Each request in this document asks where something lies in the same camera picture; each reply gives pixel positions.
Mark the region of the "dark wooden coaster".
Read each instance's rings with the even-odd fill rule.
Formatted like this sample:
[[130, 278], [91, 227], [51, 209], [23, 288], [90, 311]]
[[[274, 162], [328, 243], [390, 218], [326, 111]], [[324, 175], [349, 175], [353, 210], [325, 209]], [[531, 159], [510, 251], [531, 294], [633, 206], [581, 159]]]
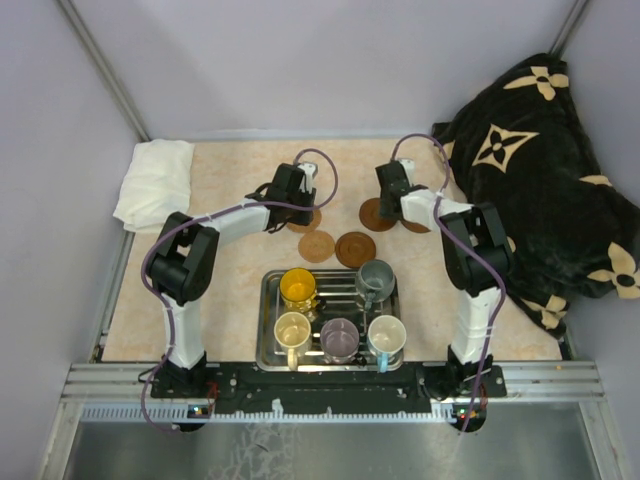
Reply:
[[409, 231], [413, 232], [413, 233], [418, 233], [418, 234], [424, 234], [424, 233], [429, 233], [430, 229], [425, 227], [424, 225], [421, 225], [419, 223], [415, 223], [415, 222], [409, 222], [406, 220], [402, 220], [401, 224]]
[[363, 232], [353, 231], [342, 235], [335, 246], [338, 261], [348, 268], [359, 268], [376, 258], [374, 240]]
[[370, 198], [364, 201], [359, 209], [359, 220], [362, 225], [373, 232], [384, 232], [392, 229], [396, 219], [383, 218], [380, 215], [380, 199]]

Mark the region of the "woven rattan coaster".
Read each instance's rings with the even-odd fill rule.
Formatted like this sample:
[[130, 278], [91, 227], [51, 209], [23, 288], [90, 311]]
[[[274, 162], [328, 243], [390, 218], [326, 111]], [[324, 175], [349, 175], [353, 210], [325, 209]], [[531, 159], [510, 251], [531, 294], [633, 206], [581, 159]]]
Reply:
[[306, 233], [302, 236], [298, 244], [300, 256], [311, 263], [321, 263], [328, 260], [335, 251], [333, 237], [320, 230]]
[[298, 225], [294, 223], [288, 223], [286, 227], [295, 233], [306, 234], [316, 230], [322, 221], [322, 212], [315, 210], [312, 212], [311, 222], [308, 225]]

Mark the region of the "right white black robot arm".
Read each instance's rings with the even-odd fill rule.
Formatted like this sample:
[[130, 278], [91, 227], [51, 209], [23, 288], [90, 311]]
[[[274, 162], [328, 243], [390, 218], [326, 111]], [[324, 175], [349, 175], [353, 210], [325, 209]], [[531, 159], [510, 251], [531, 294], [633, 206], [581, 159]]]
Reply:
[[380, 186], [380, 216], [439, 231], [446, 273], [461, 292], [448, 387], [470, 395], [482, 383], [484, 364], [496, 317], [506, 300], [505, 277], [513, 255], [497, 209], [490, 203], [472, 205], [446, 197], [413, 182], [411, 160], [391, 160], [375, 168]]

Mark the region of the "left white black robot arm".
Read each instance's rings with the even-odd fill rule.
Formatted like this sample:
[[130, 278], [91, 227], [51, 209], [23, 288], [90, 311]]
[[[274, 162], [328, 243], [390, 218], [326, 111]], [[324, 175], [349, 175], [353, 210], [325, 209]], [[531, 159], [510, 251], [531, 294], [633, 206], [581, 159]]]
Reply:
[[148, 254], [143, 273], [163, 304], [165, 367], [175, 370], [172, 383], [184, 395], [197, 396], [208, 384], [200, 298], [211, 283], [218, 251], [245, 236], [276, 232], [288, 223], [308, 225], [317, 171], [311, 162], [281, 164], [271, 182], [233, 207], [198, 220], [180, 212], [167, 218], [161, 244]]

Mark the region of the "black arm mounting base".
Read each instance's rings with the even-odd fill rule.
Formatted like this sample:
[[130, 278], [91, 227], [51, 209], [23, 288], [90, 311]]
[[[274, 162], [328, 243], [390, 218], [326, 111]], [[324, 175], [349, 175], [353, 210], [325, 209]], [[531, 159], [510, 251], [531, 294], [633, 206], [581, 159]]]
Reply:
[[250, 362], [205, 364], [191, 373], [165, 366], [151, 381], [154, 399], [196, 399], [202, 406], [188, 410], [191, 418], [213, 414], [270, 414], [319, 417], [323, 414], [364, 417], [430, 414], [434, 402], [452, 400], [453, 423], [470, 420], [474, 431], [484, 422], [490, 399], [507, 394], [503, 372], [487, 361], [473, 410], [467, 413], [474, 380], [465, 379], [448, 363], [406, 362], [387, 373], [366, 370], [364, 359], [345, 370], [267, 371]]

